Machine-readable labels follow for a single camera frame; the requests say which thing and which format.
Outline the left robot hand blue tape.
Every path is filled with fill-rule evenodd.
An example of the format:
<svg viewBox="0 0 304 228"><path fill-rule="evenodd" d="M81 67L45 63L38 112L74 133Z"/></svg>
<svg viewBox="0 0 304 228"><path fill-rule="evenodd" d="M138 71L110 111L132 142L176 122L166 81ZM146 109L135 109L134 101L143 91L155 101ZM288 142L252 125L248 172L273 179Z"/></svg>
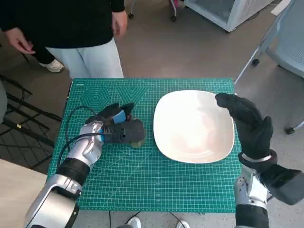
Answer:
<svg viewBox="0 0 304 228"><path fill-rule="evenodd" d="M127 103L122 106L119 103L111 104L100 111L95 117L97 121L102 121L104 125L111 125L129 121L134 103Z"/></svg>

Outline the person's right hand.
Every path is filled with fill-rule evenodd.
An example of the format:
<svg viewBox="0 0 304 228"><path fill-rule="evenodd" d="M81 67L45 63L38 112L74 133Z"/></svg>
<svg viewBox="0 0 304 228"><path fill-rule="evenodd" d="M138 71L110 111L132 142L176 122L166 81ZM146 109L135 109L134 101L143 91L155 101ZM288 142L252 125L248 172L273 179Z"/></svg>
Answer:
<svg viewBox="0 0 304 228"><path fill-rule="evenodd" d="M19 28L4 31L4 35L9 43L20 53L29 55L35 54L33 45L26 40L23 32Z"/></svg>

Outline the person's left hand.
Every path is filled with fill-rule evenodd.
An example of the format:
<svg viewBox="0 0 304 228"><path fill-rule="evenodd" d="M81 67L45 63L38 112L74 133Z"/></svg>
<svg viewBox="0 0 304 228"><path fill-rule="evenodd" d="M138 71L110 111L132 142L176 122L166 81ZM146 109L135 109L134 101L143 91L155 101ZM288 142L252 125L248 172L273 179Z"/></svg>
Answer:
<svg viewBox="0 0 304 228"><path fill-rule="evenodd" d="M116 37L123 37L127 31L128 16L126 11L112 13L112 30Z"/></svg>

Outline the right robot hand black glove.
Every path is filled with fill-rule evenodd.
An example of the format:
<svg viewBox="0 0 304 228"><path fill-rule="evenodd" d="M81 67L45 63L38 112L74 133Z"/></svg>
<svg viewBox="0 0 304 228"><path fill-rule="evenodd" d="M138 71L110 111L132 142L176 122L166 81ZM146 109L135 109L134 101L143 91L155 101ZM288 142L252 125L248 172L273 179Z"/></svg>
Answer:
<svg viewBox="0 0 304 228"><path fill-rule="evenodd" d="M253 102L237 95L219 93L215 99L234 120L242 152L253 160L268 156L273 135L271 117L263 117Z"/></svg>

